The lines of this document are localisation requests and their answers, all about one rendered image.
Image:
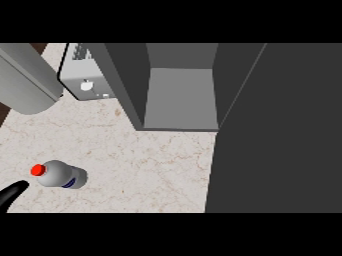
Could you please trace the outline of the pale grey cylinder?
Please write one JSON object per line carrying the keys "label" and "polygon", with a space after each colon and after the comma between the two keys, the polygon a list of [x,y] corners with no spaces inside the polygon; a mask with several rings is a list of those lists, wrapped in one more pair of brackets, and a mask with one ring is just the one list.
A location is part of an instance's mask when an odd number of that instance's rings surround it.
{"label": "pale grey cylinder", "polygon": [[0,102],[16,112],[46,111],[64,95],[56,72],[30,43],[0,43]]}

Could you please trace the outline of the red-capped water bottle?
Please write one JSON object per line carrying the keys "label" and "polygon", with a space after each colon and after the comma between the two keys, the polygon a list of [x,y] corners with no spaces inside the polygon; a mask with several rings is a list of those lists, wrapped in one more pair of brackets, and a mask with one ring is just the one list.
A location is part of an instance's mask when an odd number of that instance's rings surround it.
{"label": "red-capped water bottle", "polygon": [[59,160],[50,160],[31,168],[31,175],[45,187],[80,189],[89,180],[87,171]]}

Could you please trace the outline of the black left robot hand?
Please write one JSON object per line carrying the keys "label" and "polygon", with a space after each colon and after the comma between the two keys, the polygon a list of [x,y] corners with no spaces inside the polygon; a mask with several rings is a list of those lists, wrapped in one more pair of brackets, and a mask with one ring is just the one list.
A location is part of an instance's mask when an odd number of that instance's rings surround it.
{"label": "black left robot hand", "polygon": [[12,203],[28,189],[30,183],[25,180],[15,182],[0,191],[0,213],[6,213]]}

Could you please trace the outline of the dark grey cabinet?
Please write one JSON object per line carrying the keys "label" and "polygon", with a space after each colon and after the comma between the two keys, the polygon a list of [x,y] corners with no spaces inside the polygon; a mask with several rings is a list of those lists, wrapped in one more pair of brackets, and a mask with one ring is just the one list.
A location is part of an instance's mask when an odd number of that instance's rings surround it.
{"label": "dark grey cabinet", "polygon": [[263,43],[90,43],[87,48],[139,131],[220,130]]}

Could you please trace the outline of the dark grey cabinet door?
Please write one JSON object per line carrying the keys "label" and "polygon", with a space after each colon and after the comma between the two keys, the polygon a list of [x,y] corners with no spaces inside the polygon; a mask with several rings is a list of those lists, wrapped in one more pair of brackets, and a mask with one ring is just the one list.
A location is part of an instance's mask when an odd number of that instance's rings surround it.
{"label": "dark grey cabinet door", "polygon": [[265,47],[216,138],[208,212],[342,212],[342,44]]}

